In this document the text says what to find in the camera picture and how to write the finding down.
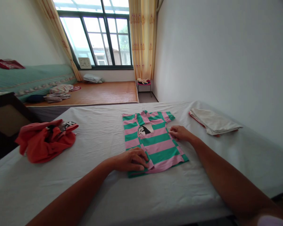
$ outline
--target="pink and green striped shirt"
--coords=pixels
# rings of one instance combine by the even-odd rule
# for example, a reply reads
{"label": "pink and green striped shirt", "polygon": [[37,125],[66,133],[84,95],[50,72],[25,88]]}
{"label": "pink and green striped shirt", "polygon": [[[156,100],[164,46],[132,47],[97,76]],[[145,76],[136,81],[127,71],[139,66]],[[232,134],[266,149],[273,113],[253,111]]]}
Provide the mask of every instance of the pink and green striped shirt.
{"label": "pink and green striped shirt", "polygon": [[139,147],[149,158],[149,168],[131,171],[129,177],[159,173],[189,160],[168,133],[166,124],[174,119],[169,111],[123,114],[126,151]]}

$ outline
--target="yellow curtain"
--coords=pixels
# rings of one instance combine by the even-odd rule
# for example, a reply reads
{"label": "yellow curtain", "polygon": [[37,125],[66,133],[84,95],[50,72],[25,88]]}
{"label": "yellow curtain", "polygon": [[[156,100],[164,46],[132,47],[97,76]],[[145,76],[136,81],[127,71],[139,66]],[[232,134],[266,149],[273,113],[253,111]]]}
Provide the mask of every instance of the yellow curtain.
{"label": "yellow curtain", "polygon": [[72,70],[75,74],[75,77],[78,81],[82,81],[83,78],[81,74],[79,73],[75,63],[73,62],[71,50],[69,48],[69,44],[65,35],[65,32],[63,30],[63,26],[61,24],[58,12],[54,6],[53,0],[37,0],[38,4],[41,7],[42,13],[47,18],[47,21],[49,22],[53,33],[55,34],[56,38],[58,39],[59,43],[62,45],[63,49],[65,50],[65,53],[70,60]]}
{"label": "yellow curtain", "polygon": [[132,59],[135,79],[153,79],[156,40],[156,1],[129,0]]}

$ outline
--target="teal bedding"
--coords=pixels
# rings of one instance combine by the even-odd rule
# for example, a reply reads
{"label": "teal bedding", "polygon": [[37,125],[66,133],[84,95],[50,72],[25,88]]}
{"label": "teal bedding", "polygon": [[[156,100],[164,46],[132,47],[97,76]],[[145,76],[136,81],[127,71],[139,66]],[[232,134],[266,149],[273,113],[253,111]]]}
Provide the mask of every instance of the teal bedding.
{"label": "teal bedding", "polygon": [[70,66],[25,66],[25,69],[0,68],[0,92],[14,92],[22,102],[30,95],[46,95],[58,84],[75,84],[77,80]]}

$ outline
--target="red clothing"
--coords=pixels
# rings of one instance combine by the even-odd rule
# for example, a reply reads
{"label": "red clothing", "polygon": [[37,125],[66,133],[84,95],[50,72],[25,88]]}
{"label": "red clothing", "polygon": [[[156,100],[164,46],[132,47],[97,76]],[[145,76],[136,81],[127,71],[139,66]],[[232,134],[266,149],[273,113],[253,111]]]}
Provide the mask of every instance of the red clothing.
{"label": "red clothing", "polygon": [[52,122],[32,123],[20,129],[16,143],[20,145],[20,154],[27,154],[31,163],[48,162],[71,147],[75,142],[75,134],[72,132],[79,127],[73,124],[64,127],[62,131],[59,126],[62,119]]}

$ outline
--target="hand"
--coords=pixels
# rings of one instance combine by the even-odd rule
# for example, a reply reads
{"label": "hand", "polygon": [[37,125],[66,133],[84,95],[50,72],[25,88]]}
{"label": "hand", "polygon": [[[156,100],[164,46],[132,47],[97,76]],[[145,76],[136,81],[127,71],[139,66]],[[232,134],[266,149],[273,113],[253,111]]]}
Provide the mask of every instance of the hand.
{"label": "hand", "polygon": [[149,159],[142,149],[133,148],[108,160],[111,161],[114,170],[143,171],[145,167],[148,168],[146,161]]}
{"label": "hand", "polygon": [[184,140],[190,142],[193,138],[196,137],[183,126],[172,126],[169,134],[171,134],[176,141]]}

